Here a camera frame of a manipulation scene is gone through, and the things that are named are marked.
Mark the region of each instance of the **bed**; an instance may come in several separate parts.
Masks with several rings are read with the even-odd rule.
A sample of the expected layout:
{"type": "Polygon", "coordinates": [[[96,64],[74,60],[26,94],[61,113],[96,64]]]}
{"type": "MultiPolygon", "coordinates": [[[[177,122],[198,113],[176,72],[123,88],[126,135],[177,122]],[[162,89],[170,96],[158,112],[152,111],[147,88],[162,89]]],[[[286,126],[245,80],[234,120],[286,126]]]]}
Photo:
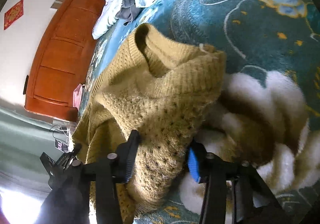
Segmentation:
{"type": "MultiPolygon", "coordinates": [[[[179,42],[209,43],[228,55],[227,73],[242,72],[265,87],[268,72],[280,71],[304,93],[310,129],[320,123],[320,13],[311,0],[157,0],[129,25],[118,20],[97,42],[86,76],[78,117],[94,80],[122,41],[141,23],[151,23],[179,42]]],[[[299,223],[320,194],[313,187],[278,196],[293,223],[299,223]]],[[[137,223],[197,223],[199,215],[182,205],[176,184],[166,203],[137,223]]]]}

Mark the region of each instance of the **white fluffy fabric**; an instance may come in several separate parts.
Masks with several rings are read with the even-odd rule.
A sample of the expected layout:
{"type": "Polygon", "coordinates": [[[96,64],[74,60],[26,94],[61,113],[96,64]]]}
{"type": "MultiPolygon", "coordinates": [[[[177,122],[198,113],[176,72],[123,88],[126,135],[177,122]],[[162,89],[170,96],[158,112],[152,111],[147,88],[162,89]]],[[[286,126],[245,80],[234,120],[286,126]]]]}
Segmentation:
{"type": "MultiPolygon", "coordinates": [[[[204,123],[218,131],[201,129],[195,140],[225,161],[257,166],[274,194],[311,186],[320,178],[320,131],[309,131],[305,106],[300,88],[277,71],[267,72],[265,88],[246,74],[226,75],[204,123]]],[[[203,194],[189,174],[180,198],[188,210],[201,212],[203,194]]]]}

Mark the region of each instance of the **blue flower motif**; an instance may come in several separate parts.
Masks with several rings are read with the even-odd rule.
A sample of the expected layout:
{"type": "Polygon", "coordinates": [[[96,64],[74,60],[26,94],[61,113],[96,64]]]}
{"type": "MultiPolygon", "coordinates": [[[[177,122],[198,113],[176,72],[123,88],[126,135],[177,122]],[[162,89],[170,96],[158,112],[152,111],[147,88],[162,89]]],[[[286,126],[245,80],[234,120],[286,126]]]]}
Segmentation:
{"type": "Polygon", "coordinates": [[[307,25],[311,35],[320,35],[320,12],[313,3],[307,4],[308,14],[306,16],[307,25]]]}
{"type": "Polygon", "coordinates": [[[307,15],[307,7],[302,0],[260,0],[266,6],[276,9],[281,15],[291,18],[305,17],[307,15]]]}

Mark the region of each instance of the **red paper sign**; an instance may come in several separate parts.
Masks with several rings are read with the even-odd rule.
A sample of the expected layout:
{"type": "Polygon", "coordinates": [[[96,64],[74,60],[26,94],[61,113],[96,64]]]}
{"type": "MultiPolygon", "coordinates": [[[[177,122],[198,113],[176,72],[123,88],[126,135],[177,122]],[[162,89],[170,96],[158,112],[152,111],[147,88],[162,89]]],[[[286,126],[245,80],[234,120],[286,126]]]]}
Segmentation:
{"type": "Polygon", "coordinates": [[[23,15],[23,0],[17,2],[4,14],[4,30],[23,15]]]}

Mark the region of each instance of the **black clamp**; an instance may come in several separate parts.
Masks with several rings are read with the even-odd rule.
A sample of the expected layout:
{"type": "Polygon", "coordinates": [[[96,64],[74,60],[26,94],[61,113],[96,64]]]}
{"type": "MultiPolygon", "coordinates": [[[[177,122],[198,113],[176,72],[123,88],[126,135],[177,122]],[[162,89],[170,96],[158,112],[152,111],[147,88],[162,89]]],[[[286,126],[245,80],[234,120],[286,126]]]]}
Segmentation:
{"type": "Polygon", "coordinates": [[[227,180],[231,181],[232,224],[287,224],[289,217],[249,162],[229,163],[192,141],[188,168],[197,183],[206,183],[200,224],[224,224],[227,180]]]}
{"type": "Polygon", "coordinates": [[[122,224],[116,183],[127,183],[132,177],[139,142],[138,131],[132,130],[128,141],[115,153],[89,164],[75,159],[80,144],[56,162],[43,153],[40,159],[50,176],[52,191],[41,206],[36,224],[89,224],[92,181],[96,182],[97,224],[122,224]]]}

